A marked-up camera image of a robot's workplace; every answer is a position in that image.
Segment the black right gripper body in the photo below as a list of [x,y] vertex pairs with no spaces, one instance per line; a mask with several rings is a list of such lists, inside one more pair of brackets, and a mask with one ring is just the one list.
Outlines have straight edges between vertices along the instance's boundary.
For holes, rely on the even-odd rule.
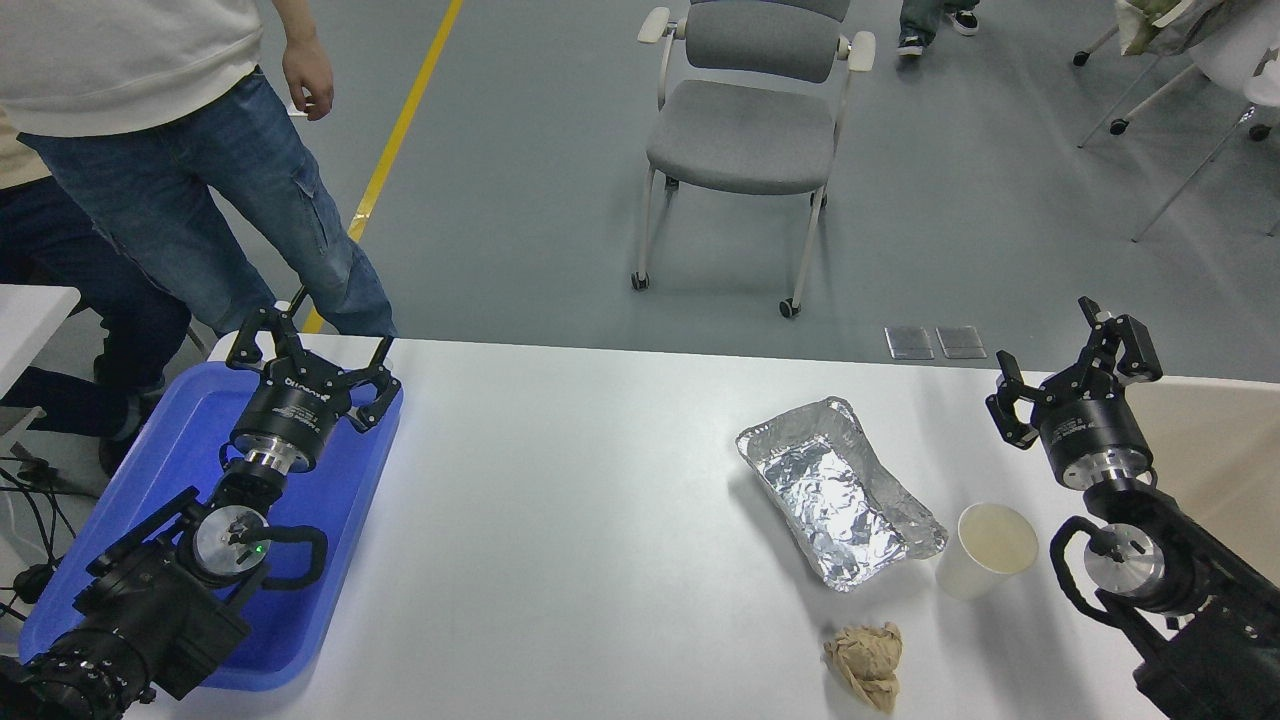
[[1097,370],[1083,379],[1060,372],[1041,388],[1052,398],[1036,407],[1036,429],[1059,484],[1094,486],[1152,470],[1124,383]]

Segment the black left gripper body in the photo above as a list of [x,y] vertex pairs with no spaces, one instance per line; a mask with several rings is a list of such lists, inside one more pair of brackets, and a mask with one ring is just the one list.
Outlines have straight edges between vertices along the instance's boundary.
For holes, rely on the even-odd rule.
[[268,361],[230,432],[232,446],[246,457],[266,452],[287,459],[292,471],[311,471],[352,406],[343,373],[326,360]]

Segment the person's hand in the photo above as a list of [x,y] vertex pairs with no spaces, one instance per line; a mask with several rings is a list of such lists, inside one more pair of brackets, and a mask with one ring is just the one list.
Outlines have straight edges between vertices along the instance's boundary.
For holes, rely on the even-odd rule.
[[332,113],[335,96],[330,59],[317,37],[287,38],[282,69],[291,101],[307,120]]

